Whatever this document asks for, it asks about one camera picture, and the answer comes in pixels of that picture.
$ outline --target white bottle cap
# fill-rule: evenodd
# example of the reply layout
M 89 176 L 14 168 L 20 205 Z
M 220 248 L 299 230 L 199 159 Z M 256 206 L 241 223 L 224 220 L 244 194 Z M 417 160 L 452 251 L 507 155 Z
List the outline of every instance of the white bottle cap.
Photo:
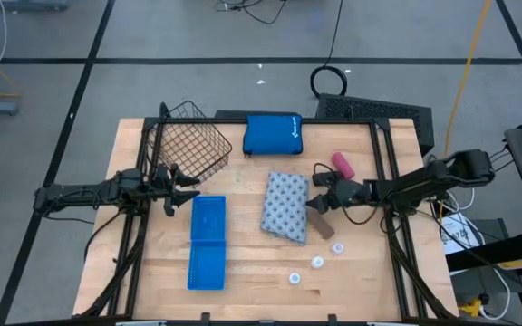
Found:
M 342 243 L 336 243 L 332 246 L 332 252 L 334 254 L 341 254 L 343 252 L 343 244 Z
M 312 267 L 313 268 L 320 268 L 324 265 L 324 259 L 320 256 L 316 256 L 314 257 L 314 259 L 312 259 Z
M 299 281 L 301 281 L 301 276 L 299 276 L 298 273 L 291 273 L 291 275 L 289 275 L 289 282 L 293 285 L 295 284 L 298 284 Z

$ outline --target blue plastic container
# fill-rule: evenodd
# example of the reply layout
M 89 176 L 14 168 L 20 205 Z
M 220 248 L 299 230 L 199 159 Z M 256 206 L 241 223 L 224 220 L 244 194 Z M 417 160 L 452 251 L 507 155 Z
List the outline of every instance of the blue plastic container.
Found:
M 223 290 L 227 264 L 227 201 L 199 196 L 192 201 L 189 290 Z

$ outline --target patterned cloth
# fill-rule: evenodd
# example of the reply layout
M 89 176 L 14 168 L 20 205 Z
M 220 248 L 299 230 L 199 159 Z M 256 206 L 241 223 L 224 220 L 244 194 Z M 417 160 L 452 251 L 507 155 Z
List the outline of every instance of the patterned cloth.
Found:
M 308 191 L 305 176 L 269 173 L 261 229 L 305 245 Z

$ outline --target pink cylinder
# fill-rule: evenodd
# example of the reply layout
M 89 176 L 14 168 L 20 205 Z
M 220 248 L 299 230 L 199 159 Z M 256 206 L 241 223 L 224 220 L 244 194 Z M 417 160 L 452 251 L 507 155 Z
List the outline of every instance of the pink cylinder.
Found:
M 342 172 L 344 179 L 349 180 L 353 176 L 355 176 L 355 173 L 353 172 L 352 167 L 350 167 L 350 163 L 348 163 L 348 161 L 345 160 L 342 153 L 335 152 L 332 155 L 332 163 L 335 166 L 335 168 L 338 169 L 338 171 Z

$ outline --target blue pouch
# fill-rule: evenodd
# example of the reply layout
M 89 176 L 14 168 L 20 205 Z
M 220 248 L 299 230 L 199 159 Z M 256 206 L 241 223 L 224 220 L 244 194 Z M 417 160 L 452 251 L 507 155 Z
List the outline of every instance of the blue pouch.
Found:
M 304 151 L 301 116 L 256 115 L 246 117 L 243 153 L 247 155 L 296 155 Z

